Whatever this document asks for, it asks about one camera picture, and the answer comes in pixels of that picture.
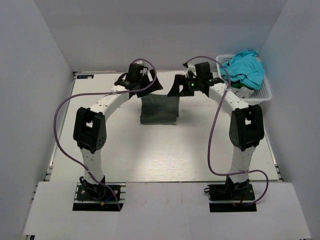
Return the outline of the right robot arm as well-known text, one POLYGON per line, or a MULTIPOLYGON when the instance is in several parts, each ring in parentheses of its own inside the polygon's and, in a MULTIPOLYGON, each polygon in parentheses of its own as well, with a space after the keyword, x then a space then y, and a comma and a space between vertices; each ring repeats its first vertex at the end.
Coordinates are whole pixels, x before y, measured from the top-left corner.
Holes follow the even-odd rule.
POLYGON ((187 90, 187 96, 193 96, 195 91, 202 92, 219 104, 217 111, 223 108, 229 114, 229 139, 233 145, 233 156, 230 170, 225 176, 230 185, 237 189, 244 188, 249 184, 253 153, 265 135, 261 107, 241 100, 218 77, 201 80, 177 74, 168 96, 183 96, 180 86, 187 90))

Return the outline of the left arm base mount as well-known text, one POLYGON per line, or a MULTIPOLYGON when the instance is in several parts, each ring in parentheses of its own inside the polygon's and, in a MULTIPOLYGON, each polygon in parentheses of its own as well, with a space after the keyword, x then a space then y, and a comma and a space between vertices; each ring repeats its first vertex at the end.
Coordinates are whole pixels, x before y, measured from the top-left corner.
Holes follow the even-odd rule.
POLYGON ((102 192, 95 193, 78 182, 72 210, 82 212, 119 212, 125 203, 126 184, 109 184, 109 187, 116 195, 120 207, 118 207, 116 199, 109 189, 103 188, 102 192))

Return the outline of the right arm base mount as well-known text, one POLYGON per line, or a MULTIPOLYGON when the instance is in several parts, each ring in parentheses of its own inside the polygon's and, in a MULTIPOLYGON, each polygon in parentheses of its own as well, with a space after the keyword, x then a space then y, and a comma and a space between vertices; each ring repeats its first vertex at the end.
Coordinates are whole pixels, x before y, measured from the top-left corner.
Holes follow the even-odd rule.
POLYGON ((225 184, 210 184, 204 188, 203 192, 208 195, 209 211, 211 213, 244 213, 256 212, 256 204, 249 203, 255 201, 255 194, 252 184, 247 189, 240 190, 232 196, 225 184))

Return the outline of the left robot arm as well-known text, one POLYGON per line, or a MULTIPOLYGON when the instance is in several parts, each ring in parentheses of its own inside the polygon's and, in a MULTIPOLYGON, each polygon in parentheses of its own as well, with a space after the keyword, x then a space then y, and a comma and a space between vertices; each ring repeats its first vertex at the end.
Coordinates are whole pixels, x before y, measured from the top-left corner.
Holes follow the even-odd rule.
POLYGON ((73 139, 83 158, 83 164, 88 168, 80 183, 87 189, 97 192, 101 187, 99 183, 105 183, 105 175, 102 170, 101 149, 107 141, 106 122, 111 114, 133 95, 138 98, 162 90, 154 69, 147 73, 135 74, 132 71, 122 74, 114 83, 111 94, 104 96, 88 108, 80 107, 76 112, 73 139))

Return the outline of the dark grey t shirt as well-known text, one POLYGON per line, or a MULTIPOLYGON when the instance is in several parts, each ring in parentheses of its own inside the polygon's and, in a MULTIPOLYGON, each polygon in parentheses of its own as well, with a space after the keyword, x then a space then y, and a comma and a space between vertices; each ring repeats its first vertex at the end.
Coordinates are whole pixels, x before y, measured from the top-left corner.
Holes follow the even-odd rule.
POLYGON ((177 96, 149 94, 141 98, 140 123, 142 125, 176 125, 179 117, 177 96))

